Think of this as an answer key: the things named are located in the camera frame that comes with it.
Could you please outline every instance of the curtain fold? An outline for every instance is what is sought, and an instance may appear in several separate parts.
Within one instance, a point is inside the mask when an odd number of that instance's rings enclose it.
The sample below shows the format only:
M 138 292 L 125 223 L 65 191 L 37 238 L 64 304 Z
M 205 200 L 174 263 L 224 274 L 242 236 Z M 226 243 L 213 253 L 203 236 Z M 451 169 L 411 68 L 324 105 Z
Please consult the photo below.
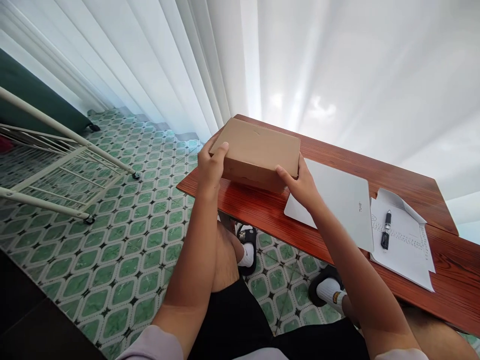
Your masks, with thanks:
M 82 109 L 202 141 L 243 114 L 436 179 L 480 243 L 480 2 L 4 0 L 0 45 Z

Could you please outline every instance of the rack leg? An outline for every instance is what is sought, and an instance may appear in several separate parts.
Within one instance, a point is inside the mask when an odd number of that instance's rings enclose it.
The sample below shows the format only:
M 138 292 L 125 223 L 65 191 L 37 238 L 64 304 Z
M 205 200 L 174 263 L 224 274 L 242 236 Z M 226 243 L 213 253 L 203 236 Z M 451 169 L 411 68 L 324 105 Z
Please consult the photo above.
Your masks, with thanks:
M 57 205 L 55 203 L 45 201 L 30 195 L 25 195 L 21 192 L 11 191 L 4 187 L 0 187 L 0 198 L 13 200 L 23 204 L 29 204 L 38 208 L 69 215 L 77 219 L 83 219 L 83 222 L 86 224 L 92 224 L 93 221 L 95 221 L 95 218 L 89 213 L 81 212 L 66 206 Z

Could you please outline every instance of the wooden table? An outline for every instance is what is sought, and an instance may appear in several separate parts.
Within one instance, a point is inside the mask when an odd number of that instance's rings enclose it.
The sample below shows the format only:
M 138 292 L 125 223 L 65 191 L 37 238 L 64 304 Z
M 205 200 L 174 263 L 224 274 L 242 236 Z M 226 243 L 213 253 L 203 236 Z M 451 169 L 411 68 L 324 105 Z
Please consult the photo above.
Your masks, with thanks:
M 379 188 L 398 194 L 427 222 L 426 232 L 435 263 L 431 274 L 435 293 L 372 262 L 398 298 L 480 336 L 480 246 L 458 237 L 458 231 L 434 179 L 312 138 L 251 119 L 235 118 L 300 138 L 305 158 L 368 180 L 370 196 Z M 197 192 L 195 169 L 177 185 L 193 197 Z M 234 218 L 270 234 L 315 258 L 333 263 L 316 229 L 284 215 L 289 191 L 276 194 L 221 179 L 218 208 Z

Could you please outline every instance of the knee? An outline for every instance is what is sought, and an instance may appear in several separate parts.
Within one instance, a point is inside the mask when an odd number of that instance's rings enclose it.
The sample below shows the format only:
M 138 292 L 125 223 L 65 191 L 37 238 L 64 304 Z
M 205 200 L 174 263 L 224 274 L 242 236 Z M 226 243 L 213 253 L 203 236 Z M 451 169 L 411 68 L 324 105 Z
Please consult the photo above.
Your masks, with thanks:
M 406 308 L 403 312 L 420 348 L 429 359 L 478 359 L 469 343 L 443 321 L 417 308 Z
M 213 279 L 212 293 L 219 292 L 239 278 L 235 251 L 229 239 L 225 236 L 227 230 L 221 224 L 217 224 L 215 277 Z
M 216 242 L 217 243 L 230 244 L 231 246 L 231 241 L 229 237 L 232 235 L 233 234 L 229 232 L 220 221 L 216 222 Z

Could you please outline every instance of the slipper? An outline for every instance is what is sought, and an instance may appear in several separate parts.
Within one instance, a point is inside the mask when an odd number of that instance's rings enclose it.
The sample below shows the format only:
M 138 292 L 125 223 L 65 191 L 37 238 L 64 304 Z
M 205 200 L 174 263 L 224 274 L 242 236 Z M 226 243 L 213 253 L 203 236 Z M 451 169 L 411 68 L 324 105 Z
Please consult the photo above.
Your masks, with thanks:
M 317 286 L 327 278 L 334 278 L 340 284 L 340 289 L 345 289 L 337 269 L 331 265 L 327 265 L 327 267 L 324 268 L 308 286 L 308 298 L 312 304 L 317 307 L 322 307 L 326 304 L 326 302 L 317 295 Z
M 242 244 L 251 243 L 253 245 L 253 264 L 250 267 L 239 266 L 238 271 L 242 276 L 250 276 L 257 267 L 257 229 L 252 226 L 251 229 L 243 230 L 244 225 L 240 225 L 236 231 L 236 237 Z

